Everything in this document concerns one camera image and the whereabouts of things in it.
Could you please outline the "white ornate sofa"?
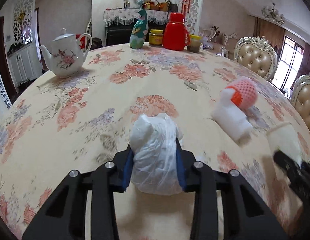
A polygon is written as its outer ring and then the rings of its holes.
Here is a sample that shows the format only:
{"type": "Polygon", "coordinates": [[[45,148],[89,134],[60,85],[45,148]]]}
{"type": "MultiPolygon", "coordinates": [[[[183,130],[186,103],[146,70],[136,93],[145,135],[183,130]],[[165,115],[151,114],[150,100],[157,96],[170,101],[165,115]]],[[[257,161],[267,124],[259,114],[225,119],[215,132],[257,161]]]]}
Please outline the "white ornate sofa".
{"type": "Polygon", "coordinates": [[[212,53],[228,58],[228,42],[231,39],[237,39],[237,33],[221,33],[216,26],[210,28],[200,28],[201,48],[210,50],[212,53]]]}

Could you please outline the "yellow label jar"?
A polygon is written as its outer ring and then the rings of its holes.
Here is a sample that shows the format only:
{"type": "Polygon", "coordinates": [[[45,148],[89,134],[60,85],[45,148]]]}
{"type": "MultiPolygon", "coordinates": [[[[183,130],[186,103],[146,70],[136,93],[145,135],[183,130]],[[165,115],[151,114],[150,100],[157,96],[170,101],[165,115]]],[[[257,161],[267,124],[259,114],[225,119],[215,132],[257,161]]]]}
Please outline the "yellow label jar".
{"type": "Polygon", "coordinates": [[[150,46],[161,47],[163,44],[163,31],[151,29],[149,32],[148,43],[150,46]]]}

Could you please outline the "far beige tufted chair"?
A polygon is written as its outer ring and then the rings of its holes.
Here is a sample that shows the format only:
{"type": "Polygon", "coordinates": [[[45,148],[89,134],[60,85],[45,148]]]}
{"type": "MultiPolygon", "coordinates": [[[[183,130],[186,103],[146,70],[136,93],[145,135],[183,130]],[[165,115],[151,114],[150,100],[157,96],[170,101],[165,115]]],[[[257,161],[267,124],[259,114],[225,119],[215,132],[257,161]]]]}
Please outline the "far beige tufted chair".
{"type": "Polygon", "coordinates": [[[272,81],[278,65],[277,53],[264,36],[240,38],[233,60],[267,81],[272,81]]]}

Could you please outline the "red gift bag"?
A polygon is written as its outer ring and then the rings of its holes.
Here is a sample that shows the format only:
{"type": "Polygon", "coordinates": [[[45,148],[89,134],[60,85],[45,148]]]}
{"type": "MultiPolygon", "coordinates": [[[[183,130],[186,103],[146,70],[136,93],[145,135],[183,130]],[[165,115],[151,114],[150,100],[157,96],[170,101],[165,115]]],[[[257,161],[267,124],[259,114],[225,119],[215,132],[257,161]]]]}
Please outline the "red gift bag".
{"type": "Polygon", "coordinates": [[[90,50],[92,44],[92,37],[90,34],[76,34],[76,40],[82,50],[90,50]]]}

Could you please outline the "chandelier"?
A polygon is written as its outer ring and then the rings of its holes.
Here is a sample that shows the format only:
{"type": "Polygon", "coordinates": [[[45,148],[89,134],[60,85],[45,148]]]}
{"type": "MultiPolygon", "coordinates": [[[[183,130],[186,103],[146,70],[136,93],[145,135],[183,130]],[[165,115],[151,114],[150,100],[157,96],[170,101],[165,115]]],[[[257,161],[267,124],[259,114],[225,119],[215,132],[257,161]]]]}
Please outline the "chandelier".
{"type": "Polygon", "coordinates": [[[284,15],[279,13],[279,10],[276,9],[276,4],[274,2],[272,3],[272,6],[262,7],[261,12],[264,18],[274,24],[283,25],[285,23],[284,15]]]}

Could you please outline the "white floral teapot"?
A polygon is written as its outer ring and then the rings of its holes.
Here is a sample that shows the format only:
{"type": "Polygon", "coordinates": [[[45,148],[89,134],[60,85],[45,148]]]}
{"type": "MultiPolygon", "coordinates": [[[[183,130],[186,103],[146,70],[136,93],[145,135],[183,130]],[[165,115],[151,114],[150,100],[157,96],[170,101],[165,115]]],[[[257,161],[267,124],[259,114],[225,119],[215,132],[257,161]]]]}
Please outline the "white floral teapot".
{"type": "Polygon", "coordinates": [[[75,34],[67,33],[63,28],[50,45],[51,53],[44,45],[39,46],[48,70],[60,78],[69,77],[81,70],[89,50],[79,47],[75,34]]]}

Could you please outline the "torn paper cup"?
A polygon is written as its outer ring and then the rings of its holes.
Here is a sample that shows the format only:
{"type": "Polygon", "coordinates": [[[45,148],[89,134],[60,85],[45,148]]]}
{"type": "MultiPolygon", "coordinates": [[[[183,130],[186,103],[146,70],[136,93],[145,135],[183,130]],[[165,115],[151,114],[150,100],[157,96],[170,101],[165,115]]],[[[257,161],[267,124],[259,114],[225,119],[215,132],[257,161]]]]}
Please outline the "torn paper cup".
{"type": "Polygon", "coordinates": [[[280,150],[299,166],[302,164],[302,147],[298,134],[289,122],[283,122],[266,132],[271,153],[280,150]]]}

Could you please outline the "white plastic bag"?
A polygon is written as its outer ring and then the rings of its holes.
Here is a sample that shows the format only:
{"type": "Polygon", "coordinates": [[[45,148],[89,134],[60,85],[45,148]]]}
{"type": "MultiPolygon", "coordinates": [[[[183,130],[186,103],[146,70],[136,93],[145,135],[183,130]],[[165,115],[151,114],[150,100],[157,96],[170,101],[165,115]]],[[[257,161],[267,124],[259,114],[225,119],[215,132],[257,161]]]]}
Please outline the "white plastic bag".
{"type": "Polygon", "coordinates": [[[148,194],[171,196],[182,192],[177,177],[176,141],[183,134],[166,114],[142,114],[134,122],[129,145],[134,154],[131,182],[148,194]]]}

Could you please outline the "black handbag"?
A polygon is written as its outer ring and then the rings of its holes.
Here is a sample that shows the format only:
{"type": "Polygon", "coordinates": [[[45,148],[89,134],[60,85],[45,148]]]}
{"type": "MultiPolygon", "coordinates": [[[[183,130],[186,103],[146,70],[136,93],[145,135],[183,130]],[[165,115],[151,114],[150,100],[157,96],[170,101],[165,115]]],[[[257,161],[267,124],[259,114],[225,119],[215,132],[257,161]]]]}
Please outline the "black handbag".
{"type": "Polygon", "coordinates": [[[178,12],[178,5],[172,3],[170,0],[165,0],[166,5],[164,6],[165,11],[167,12],[178,12]]]}

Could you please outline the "beige tufted chair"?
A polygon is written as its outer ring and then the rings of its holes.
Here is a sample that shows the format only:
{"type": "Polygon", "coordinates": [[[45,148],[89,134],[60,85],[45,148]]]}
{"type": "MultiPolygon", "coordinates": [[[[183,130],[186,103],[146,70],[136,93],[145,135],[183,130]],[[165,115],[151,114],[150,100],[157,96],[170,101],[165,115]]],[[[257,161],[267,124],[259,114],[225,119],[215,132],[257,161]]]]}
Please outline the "beige tufted chair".
{"type": "Polygon", "coordinates": [[[310,75],[301,75],[295,81],[291,103],[310,132],[310,75]]]}
{"type": "Polygon", "coordinates": [[[272,81],[278,65],[277,53],[264,36],[240,38],[233,60],[267,81],[272,81]]]}

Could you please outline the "near beige tufted chair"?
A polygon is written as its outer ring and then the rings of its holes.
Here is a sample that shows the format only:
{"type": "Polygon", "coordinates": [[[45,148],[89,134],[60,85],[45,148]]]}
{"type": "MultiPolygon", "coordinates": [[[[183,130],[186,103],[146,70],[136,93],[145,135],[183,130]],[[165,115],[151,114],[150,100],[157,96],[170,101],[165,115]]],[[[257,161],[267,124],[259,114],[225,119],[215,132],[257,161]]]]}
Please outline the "near beige tufted chair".
{"type": "Polygon", "coordinates": [[[310,75],[301,75],[295,81],[291,103],[310,132],[310,75]]]}

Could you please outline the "teal ceramic vase bottle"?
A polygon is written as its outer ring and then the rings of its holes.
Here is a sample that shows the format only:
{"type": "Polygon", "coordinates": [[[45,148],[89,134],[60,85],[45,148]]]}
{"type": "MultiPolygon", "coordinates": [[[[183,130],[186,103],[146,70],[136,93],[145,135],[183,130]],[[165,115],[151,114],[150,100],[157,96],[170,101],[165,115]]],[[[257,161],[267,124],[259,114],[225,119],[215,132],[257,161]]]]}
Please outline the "teal ceramic vase bottle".
{"type": "Polygon", "coordinates": [[[141,49],[148,33],[147,12],[142,9],[138,13],[140,18],[135,23],[129,39],[129,46],[132,49],[141,49]]]}

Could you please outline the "black piano with lace cover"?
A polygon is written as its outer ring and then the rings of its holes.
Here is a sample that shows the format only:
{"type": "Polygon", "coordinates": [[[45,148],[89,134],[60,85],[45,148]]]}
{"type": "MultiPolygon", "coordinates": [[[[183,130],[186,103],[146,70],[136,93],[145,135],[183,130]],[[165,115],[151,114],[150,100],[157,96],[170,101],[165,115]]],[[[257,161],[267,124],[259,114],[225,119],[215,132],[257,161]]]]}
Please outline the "black piano with lace cover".
{"type": "MultiPolygon", "coordinates": [[[[110,9],[104,11],[105,46],[129,43],[133,27],[140,18],[139,11],[139,9],[110,9]]],[[[169,12],[146,10],[146,13],[149,30],[165,30],[170,16],[169,12]]]]}

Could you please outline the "dark contents glass jar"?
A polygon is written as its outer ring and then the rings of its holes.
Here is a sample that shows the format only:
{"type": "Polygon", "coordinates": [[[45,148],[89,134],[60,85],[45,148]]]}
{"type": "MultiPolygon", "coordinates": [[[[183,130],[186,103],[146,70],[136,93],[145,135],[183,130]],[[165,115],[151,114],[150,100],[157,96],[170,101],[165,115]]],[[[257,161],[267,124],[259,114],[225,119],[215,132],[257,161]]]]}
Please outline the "dark contents glass jar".
{"type": "Polygon", "coordinates": [[[202,38],[197,35],[189,35],[190,42],[187,46],[187,50],[193,53],[199,53],[202,44],[202,38]]]}

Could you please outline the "white carved screen panel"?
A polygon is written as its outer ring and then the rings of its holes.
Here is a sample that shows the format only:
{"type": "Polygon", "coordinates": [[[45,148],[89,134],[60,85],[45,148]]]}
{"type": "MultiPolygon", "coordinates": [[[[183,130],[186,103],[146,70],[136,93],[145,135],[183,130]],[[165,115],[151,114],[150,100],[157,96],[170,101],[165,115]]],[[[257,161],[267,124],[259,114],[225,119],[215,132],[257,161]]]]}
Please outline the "white carved screen panel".
{"type": "Polygon", "coordinates": [[[203,0],[173,0],[178,11],[184,15],[184,24],[190,34],[199,33],[203,0]]]}

